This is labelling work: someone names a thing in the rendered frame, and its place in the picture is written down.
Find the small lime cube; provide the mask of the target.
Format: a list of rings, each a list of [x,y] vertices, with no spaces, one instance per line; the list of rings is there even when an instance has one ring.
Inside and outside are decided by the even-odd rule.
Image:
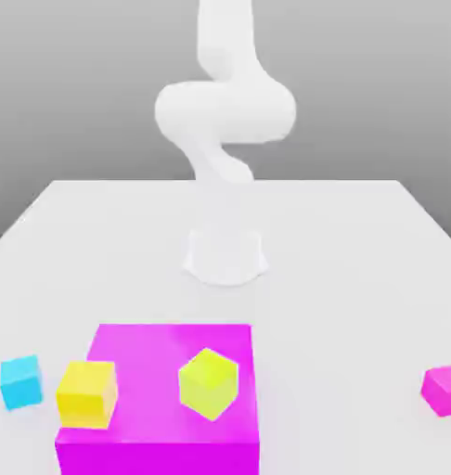
[[[178,370],[180,403],[215,421],[238,397],[238,363],[203,348]]]

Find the small yellow cube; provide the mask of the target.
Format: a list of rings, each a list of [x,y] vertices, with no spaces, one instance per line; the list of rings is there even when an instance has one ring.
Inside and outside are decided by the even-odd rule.
[[[56,398],[62,428],[106,430],[118,400],[115,364],[70,362]]]

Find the small cyan cube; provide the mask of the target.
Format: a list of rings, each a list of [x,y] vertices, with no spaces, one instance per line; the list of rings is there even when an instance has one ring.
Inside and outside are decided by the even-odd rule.
[[[43,390],[37,356],[3,361],[0,365],[0,389],[7,410],[40,404]]]

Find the small magenta cube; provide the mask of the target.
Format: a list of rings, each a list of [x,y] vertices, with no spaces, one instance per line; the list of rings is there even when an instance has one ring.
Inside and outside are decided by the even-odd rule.
[[[451,366],[428,369],[420,394],[439,417],[451,416]]]

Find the large magenta box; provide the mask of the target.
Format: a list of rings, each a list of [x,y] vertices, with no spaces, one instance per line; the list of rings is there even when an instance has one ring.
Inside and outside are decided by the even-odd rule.
[[[215,421],[179,397],[179,369],[204,348],[238,364],[238,397]],[[118,401],[107,429],[58,431],[61,475],[259,475],[249,325],[101,324],[87,358],[114,363]]]

